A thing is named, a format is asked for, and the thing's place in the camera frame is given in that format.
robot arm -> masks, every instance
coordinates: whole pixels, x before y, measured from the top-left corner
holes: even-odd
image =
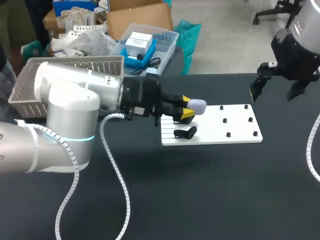
[[[189,124],[201,115],[206,102],[183,95],[162,92],[157,75],[147,75],[144,81],[120,78],[91,70],[56,63],[42,63],[35,76],[35,98],[47,106],[47,128],[68,143],[79,164],[88,164],[99,113],[122,112],[131,120],[134,115],[155,118],[172,116]],[[69,155],[54,138],[27,127],[2,122],[1,172],[73,173]]]
[[[305,92],[320,73],[320,0],[307,0],[289,29],[279,30],[271,42],[277,63],[264,62],[251,84],[253,101],[261,95],[272,76],[296,81],[286,97],[288,101]]]

chair leg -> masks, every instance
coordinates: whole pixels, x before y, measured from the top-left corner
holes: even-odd
[[[259,16],[273,15],[273,14],[289,14],[291,9],[292,9],[291,7],[279,7],[275,9],[265,10],[265,11],[257,12],[255,14],[255,18],[257,19]]]
[[[295,14],[290,14],[288,22],[286,23],[286,26],[285,26],[286,29],[288,29],[290,27],[292,21],[295,19],[295,16],[296,16]]]

black table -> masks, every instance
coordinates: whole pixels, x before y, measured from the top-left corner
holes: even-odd
[[[166,91],[209,105],[248,104],[255,74],[163,79]],[[290,82],[274,78],[253,104],[262,143],[165,147],[153,118],[114,120],[105,134],[131,199],[124,240],[314,240],[320,183],[306,164],[320,112],[320,82],[287,102]],[[320,143],[316,137],[314,146]],[[320,148],[312,152],[320,170]],[[54,240],[57,210],[72,174],[0,175],[0,238]],[[99,137],[61,221],[63,240],[114,240],[125,198]]]

white plastic bag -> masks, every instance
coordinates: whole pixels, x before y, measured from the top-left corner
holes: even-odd
[[[83,52],[85,56],[108,56],[116,44],[112,37],[92,28],[82,33],[68,48]]]

floor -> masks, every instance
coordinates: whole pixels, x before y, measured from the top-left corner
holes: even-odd
[[[256,12],[270,9],[270,0],[172,0],[172,19],[202,23],[189,74],[255,73],[260,63],[275,61],[270,43],[280,22]]]

